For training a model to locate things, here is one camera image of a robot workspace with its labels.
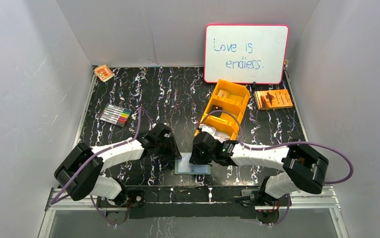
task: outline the small whiteboard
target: small whiteboard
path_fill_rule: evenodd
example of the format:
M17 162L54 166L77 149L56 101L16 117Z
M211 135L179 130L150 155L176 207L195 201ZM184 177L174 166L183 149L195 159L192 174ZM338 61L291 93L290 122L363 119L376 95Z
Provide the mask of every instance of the small whiteboard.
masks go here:
M204 80L278 84L282 80L289 28L286 25L206 27Z

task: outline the gray wall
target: gray wall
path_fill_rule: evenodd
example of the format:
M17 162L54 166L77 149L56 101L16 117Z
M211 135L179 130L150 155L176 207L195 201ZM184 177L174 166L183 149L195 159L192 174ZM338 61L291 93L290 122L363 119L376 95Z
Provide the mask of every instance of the gray wall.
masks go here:
M353 161L352 179L335 186L350 237L380 237L380 1L321 0L289 73L309 140ZM327 155L327 178L345 176L346 163Z
M91 71L55 0L0 0L0 238L37 237Z
M58 0L92 64L204 65L208 23L290 28L287 57L318 0Z

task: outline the black marble tabletop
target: black marble tabletop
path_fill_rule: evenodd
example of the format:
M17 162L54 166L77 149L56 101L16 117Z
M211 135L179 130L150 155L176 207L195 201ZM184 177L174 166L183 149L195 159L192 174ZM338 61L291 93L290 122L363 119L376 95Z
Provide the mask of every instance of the black marble tabletop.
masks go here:
M137 108L143 106L156 122L172 128L180 152L191 152L196 125L215 87L203 81L203 67L112 68L112 71L115 78L95 82L80 141L100 146L132 137L137 126ZM289 89L285 74L278 85L256 86L256 90L284 88ZM132 110L132 118L124 127L98 120L107 103ZM259 111L253 96L242 128L245 143L274 145L293 138L305 139L295 107ZM142 129L149 129L149 120L144 115ZM122 179L126 185L256 186L265 176L276 175L277 170L259 166L223 167L214 163L211 175L175 175L173 163L147 157L111 167L105 174Z

